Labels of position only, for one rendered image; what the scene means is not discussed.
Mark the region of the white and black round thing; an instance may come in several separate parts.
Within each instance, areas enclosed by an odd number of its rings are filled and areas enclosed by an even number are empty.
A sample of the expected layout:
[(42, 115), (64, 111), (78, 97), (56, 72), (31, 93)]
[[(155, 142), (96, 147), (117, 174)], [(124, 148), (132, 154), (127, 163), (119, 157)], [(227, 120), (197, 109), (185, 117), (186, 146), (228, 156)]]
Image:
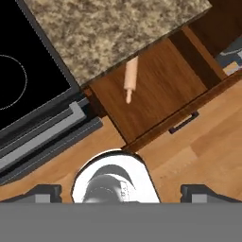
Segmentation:
[(77, 173), (74, 203), (160, 203), (147, 166), (136, 153), (110, 149), (95, 155)]

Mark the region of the pale wooden rolling pin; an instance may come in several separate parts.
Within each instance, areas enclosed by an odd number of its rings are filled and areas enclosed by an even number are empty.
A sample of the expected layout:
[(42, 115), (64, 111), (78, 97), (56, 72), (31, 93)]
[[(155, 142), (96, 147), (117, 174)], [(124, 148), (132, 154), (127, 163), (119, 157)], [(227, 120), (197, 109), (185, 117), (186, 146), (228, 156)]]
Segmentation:
[(126, 90), (126, 102), (131, 103), (132, 93), (136, 90), (138, 73), (138, 58), (135, 57), (126, 63), (124, 89)]

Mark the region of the black glass hob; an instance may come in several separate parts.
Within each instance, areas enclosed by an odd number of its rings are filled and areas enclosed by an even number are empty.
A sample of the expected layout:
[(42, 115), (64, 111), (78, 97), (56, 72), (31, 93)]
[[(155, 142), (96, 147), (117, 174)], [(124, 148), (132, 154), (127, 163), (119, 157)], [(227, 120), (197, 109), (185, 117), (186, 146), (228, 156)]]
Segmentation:
[(0, 0), (0, 139), (78, 92), (24, 0)]

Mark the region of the open brown wooden drawer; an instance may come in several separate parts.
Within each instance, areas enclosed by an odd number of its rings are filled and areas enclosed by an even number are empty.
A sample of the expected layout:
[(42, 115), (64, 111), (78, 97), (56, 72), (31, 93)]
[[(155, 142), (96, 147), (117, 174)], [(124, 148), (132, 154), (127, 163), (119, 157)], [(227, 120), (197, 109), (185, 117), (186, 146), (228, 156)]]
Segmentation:
[(143, 146), (174, 113), (217, 86), (226, 74), (188, 26), (139, 56), (136, 91), (125, 101), (125, 66), (89, 84), (96, 112), (109, 116), (128, 146)]

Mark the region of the brown wooden drawer front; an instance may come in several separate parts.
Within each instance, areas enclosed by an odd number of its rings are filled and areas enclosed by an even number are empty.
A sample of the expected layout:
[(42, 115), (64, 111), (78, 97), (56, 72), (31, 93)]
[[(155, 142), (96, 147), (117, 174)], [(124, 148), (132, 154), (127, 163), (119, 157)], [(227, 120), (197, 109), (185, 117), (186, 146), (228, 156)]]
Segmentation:
[(218, 95), (221, 95), (227, 89), (235, 85), (235, 83), (242, 79), (242, 69), (236, 71), (232, 75), (223, 79), (217, 86), (206, 91), (202, 95), (199, 95), (194, 100), (188, 104), (181, 107), (176, 112), (173, 112), (165, 120), (160, 122), (158, 125), (151, 128), (144, 135), (138, 137), (134, 142), (122, 147), (123, 150), (128, 152), (136, 152), (143, 148), (157, 137), (168, 131), (171, 127), (175, 126), (181, 122), (185, 117), (190, 115), (192, 112), (197, 111), (199, 108), (203, 107), (209, 101), (213, 100)]

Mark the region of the dark grey oven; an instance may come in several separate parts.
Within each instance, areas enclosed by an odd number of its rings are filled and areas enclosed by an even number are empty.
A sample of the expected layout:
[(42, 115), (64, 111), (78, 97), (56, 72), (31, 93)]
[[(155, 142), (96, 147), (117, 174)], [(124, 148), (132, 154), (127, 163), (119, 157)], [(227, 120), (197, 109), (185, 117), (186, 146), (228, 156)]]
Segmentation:
[(0, 115), (0, 186), (15, 182), (102, 127), (85, 94), (15, 123)]

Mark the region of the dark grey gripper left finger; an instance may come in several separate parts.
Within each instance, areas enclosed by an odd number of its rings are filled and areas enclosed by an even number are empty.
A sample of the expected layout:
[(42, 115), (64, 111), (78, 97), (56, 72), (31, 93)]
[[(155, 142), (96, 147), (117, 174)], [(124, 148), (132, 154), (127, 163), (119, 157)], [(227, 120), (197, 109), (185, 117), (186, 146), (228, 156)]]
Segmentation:
[(5, 199), (4, 203), (62, 203), (60, 184), (38, 184), (28, 192)]

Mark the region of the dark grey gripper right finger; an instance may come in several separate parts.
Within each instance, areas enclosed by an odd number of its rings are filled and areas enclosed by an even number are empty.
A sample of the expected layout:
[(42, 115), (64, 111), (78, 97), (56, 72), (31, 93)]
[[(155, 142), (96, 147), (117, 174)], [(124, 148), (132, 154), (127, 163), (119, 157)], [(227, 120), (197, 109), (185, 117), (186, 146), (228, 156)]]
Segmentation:
[(220, 203), (235, 202), (242, 203), (242, 200), (233, 199), (214, 192), (205, 184), (183, 184), (181, 186), (182, 203)]

